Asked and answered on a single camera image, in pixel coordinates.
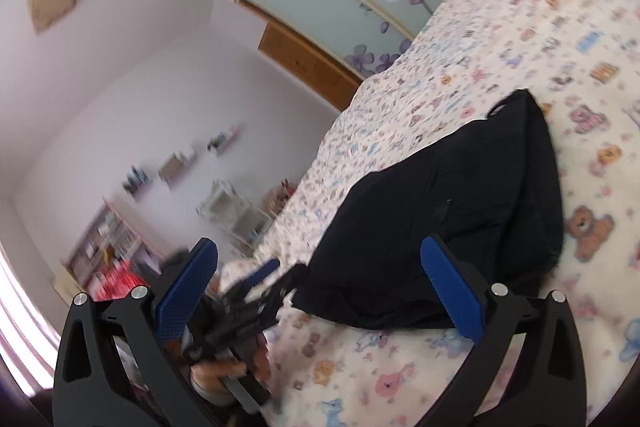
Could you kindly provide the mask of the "person's left hand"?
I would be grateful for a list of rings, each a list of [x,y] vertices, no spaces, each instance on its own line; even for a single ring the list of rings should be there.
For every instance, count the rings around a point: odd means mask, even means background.
[[[205,361],[191,367],[190,381],[194,389],[207,401],[226,407],[234,402],[231,392],[224,387],[224,378],[239,378],[246,374],[247,366],[241,361]],[[271,369],[268,360],[268,346],[264,335],[257,337],[252,373],[261,383],[268,383]]]

